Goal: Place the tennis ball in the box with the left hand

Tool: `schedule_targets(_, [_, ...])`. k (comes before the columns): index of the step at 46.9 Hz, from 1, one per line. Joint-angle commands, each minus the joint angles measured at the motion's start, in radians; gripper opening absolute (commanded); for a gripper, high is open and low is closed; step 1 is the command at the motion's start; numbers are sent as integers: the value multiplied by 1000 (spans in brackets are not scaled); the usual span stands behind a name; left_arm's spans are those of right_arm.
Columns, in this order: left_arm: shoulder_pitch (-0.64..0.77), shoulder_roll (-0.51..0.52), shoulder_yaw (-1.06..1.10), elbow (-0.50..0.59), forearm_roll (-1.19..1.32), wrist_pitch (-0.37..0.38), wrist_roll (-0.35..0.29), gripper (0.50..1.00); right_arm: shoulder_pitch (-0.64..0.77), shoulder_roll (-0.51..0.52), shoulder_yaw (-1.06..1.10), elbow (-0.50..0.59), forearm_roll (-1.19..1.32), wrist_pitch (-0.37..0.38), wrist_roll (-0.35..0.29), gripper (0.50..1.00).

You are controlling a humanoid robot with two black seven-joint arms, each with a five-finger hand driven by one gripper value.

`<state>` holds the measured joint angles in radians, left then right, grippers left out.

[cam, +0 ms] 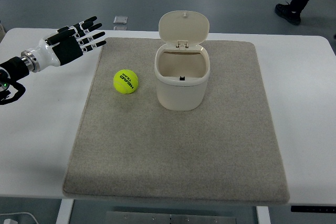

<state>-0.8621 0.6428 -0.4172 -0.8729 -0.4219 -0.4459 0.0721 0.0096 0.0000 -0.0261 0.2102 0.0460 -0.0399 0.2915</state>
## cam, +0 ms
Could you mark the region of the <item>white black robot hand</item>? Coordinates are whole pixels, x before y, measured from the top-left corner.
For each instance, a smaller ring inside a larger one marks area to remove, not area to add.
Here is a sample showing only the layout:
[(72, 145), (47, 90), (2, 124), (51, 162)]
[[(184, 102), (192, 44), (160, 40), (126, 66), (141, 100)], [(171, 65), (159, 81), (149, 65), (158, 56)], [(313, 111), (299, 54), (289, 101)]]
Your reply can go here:
[(21, 53), (20, 59), (29, 72), (40, 72), (49, 66), (66, 65), (85, 53), (106, 44), (101, 38), (104, 31), (98, 32), (101, 23), (95, 23), (96, 16), (88, 18), (72, 26), (58, 29), (39, 41), (38, 46)]

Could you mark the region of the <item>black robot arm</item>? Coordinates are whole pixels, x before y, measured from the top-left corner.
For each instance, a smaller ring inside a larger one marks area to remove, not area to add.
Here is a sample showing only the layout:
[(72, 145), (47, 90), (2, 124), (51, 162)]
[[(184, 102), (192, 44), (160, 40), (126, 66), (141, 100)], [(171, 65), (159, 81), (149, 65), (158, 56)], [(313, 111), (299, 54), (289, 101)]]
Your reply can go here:
[(29, 75), (29, 69), (22, 59), (13, 57), (1, 64), (1, 67), (7, 71), (13, 81), (18, 81)]

